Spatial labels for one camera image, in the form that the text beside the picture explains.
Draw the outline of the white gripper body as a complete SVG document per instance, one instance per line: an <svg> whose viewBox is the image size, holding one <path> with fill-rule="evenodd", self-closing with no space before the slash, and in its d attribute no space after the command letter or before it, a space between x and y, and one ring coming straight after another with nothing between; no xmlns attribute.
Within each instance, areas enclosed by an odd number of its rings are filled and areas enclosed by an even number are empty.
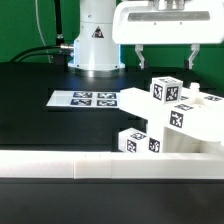
<svg viewBox="0 0 224 224"><path fill-rule="evenodd" d="M224 0L123 1L115 9L112 38L123 45L217 44L224 41Z"/></svg>

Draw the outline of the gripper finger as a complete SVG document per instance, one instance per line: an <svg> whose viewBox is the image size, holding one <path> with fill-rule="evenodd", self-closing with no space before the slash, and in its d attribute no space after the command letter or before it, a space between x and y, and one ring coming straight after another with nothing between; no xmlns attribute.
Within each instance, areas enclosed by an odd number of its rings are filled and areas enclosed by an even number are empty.
<svg viewBox="0 0 224 224"><path fill-rule="evenodd" d="M194 66L194 60L200 51L199 44L192 44L191 45L191 54L190 56L184 61L184 68L187 70L191 70Z"/></svg>
<svg viewBox="0 0 224 224"><path fill-rule="evenodd" d="M145 58L144 58L144 56L142 54L143 49L144 49L144 47L141 44L137 44L135 46L135 53L136 53L136 55L137 55L137 57L138 57L138 59L140 61L139 66L140 66L140 68L142 70L144 70L146 68L146 60L145 60Z"/></svg>

